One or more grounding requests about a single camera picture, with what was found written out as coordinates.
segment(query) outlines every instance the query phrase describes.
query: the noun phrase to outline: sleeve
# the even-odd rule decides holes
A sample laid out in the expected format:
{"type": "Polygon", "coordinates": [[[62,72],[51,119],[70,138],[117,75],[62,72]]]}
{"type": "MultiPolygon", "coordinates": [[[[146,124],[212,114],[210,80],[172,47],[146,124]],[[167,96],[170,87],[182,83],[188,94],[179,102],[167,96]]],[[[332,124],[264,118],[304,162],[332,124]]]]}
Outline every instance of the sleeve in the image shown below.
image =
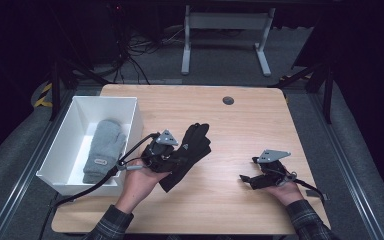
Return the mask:
{"type": "Polygon", "coordinates": [[[286,210],[299,239],[339,239],[326,225],[323,224],[323,221],[307,200],[293,202],[286,207],[286,210]]]}
{"type": "Polygon", "coordinates": [[[130,222],[133,220],[133,214],[126,214],[111,205],[104,216],[96,224],[95,228],[89,232],[84,240],[111,240],[123,239],[124,233],[130,222]]]}

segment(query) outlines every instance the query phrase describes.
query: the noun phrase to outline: white metal frame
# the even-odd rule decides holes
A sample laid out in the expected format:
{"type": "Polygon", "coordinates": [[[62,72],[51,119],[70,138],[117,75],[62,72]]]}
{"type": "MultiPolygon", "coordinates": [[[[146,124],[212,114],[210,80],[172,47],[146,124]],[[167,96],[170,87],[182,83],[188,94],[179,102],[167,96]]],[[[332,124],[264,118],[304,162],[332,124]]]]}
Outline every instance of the white metal frame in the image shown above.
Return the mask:
{"type": "Polygon", "coordinates": [[[207,13],[191,12],[190,6],[185,11],[185,48],[183,50],[182,71],[183,75],[189,74],[191,57],[190,30],[199,29],[246,29],[262,30],[259,43],[255,43],[255,51],[260,62],[263,75],[271,75],[264,46],[269,35],[270,26],[273,21],[275,9],[271,8],[268,13],[207,13]]]}

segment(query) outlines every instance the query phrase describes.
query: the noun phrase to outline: hand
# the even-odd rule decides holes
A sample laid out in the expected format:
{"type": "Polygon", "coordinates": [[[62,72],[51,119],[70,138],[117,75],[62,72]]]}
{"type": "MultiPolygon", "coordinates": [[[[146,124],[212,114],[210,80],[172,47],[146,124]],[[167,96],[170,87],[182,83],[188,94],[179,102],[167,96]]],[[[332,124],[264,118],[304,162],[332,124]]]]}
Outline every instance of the hand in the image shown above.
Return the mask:
{"type": "MultiPolygon", "coordinates": [[[[129,166],[134,165],[143,166],[144,163],[142,160],[135,160],[129,163],[129,166]]],[[[118,198],[115,207],[124,213],[130,214],[152,192],[155,185],[169,174],[169,172],[155,173],[148,168],[127,171],[123,192],[118,198]]]]}
{"type": "Polygon", "coordinates": [[[183,159],[186,162],[179,166],[178,169],[173,170],[169,177],[160,182],[164,191],[169,192],[183,179],[194,164],[211,152],[211,141],[205,136],[209,128],[210,125],[208,123],[195,123],[186,130],[182,145],[171,154],[171,158],[183,159]]]}
{"type": "Polygon", "coordinates": [[[265,190],[275,196],[284,206],[304,199],[298,185],[294,182],[286,182],[283,186],[266,187],[265,190]]]}

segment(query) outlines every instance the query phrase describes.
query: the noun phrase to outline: black glove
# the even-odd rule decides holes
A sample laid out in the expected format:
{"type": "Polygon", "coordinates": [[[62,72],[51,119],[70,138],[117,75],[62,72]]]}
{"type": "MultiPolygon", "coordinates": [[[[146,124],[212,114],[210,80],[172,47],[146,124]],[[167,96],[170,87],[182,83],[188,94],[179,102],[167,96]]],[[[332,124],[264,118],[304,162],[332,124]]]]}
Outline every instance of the black glove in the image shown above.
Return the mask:
{"type": "Polygon", "coordinates": [[[210,126],[206,123],[195,123],[185,133],[182,145],[173,151],[170,158],[182,159],[186,163],[179,166],[170,175],[160,181],[164,191],[170,191],[179,183],[192,166],[211,152],[211,141],[205,136],[210,126]]]}

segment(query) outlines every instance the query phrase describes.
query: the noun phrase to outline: table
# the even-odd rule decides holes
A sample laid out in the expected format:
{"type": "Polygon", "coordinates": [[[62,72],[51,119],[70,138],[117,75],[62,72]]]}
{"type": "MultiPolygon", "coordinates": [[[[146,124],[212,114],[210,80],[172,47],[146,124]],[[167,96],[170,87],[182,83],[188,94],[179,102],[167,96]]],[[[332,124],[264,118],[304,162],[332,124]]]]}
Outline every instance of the table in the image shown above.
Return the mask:
{"type": "MultiPolygon", "coordinates": [[[[128,233],[294,234],[284,207],[264,190],[252,190],[239,178],[239,174],[260,175],[251,158],[272,149],[290,151],[292,155],[281,162],[289,171],[296,171],[299,179],[316,186],[279,89],[106,85],[101,96],[137,97],[143,136],[169,129],[181,141],[191,124],[210,125],[207,137],[212,152],[170,192],[157,186],[134,210],[128,233]],[[226,96],[234,99],[232,105],[223,103],[226,96]]],[[[321,201],[306,198],[330,226],[321,201]]],[[[85,196],[62,205],[52,229],[89,232],[115,201],[116,197],[85,196]]]]}

